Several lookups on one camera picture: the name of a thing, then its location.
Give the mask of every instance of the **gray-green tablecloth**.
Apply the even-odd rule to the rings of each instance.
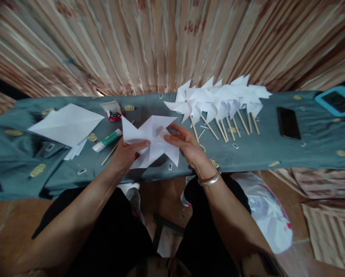
[[[209,130],[205,130],[200,143],[205,147],[209,158],[220,164],[222,172],[265,170],[284,167],[308,167],[345,169],[345,157],[337,154],[345,151],[345,117],[335,118],[320,105],[314,102],[316,92],[281,92],[269,99],[262,99],[263,109],[259,113],[258,127],[260,135],[253,128],[253,133],[246,134],[238,115],[235,115],[241,138],[235,133],[236,149],[228,134],[229,142],[225,143],[216,123],[210,125],[220,138],[217,141]],[[116,100],[123,108],[125,105],[135,106],[132,112],[125,112],[126,118],[135,120],[139,127],[151,115],[178,117],[175,123],[180,124],[182,115],[170,111],[163,101],[173,102],[175,93],[140,95],[133,97],[48,97],[20,100],[6,114],[0,116],[0,200],[12,200],[28,197],[45,197],[59,195],[63,190],[78,186],[86,186],[104,168],[100,164],[109,154],[115,143],[100,153],[92,150],[96,142],[88,140],[81,154],[73,160],[63,158],[69,147],[27,131],[33,124],[44,118],[43,111],[56,110],[68,103],[73,103],[93,112],[105,115],[99,103]],[[285,107],[296,111],[302,140],[291,140],[280,136],[276,107]],[[182,124],[190,127],[190,121]],[[198,135],[204,130],[196,124]],[[104,118],[94,129],[98,141],[121,128],[121,121],[111,123]],[[51,151],[45,149],[55,144]],[[269,167],[274,162],[277,166]],[[180,154],[179,165],[168,169],[171,161],[166,155],[161,156],[147,169],[131,170],[123,182],[142,182],[170,179],[191,175],[186,160]],[[46,168],[35,177],[31,177],[33,169],[40,164]]]

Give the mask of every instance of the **white sneaker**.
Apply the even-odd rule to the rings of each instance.
[[[140,211],[140,194],[136,188],[131,188],[126,193],[126,198],[130,201],[132,214],[143,223],[145,226],[145,219]]]
[[[123,194],[125,194],[125,196],[126,196],[127,191],[133,187],[136,188],[137,190],[139,190],[140,184],[139,183],[119,184],[117,187],[120,188],[122,190]]]
[[[190,175],[190,176],[186,176],[185,177],[185,186],[187,186],[187,184],[189,183],[189,181],[191,179],[193,179],[196,175]],[[180,201],[181,201],[181,204],[183,204],[184,206],[186,207],[191,207],[192,205],[188,202],[188,200],[186,200],[185,198],[185,195],[184,195],[184,192],[181,194],[180,196]]]

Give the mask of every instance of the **black smartphone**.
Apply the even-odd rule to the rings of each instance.
[[[280,134],[289,139],[301,140],[295,111],[277,107],[277,116],[279,117]]]

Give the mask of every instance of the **black pants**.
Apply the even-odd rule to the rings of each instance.
[[[250,212],[239,184],[223,175],[226,185]],[[35,238],[84,188],[64,191],[45,212]],[[203,188],[192,179],[185,198],[193,207],[178,257],[195,276],[236,276],[237,271],[214,225]],[[146,257],[158,256],[144,225],[131,212],[123,192],[116,189],[102,210],[89,238],[66,276],[125,276]]]

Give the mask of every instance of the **fabric backdrop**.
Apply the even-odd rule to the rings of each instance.
[[[345,81],[345,0],[0,0],[0,79],[30,97],[243,74],[272,92]]]

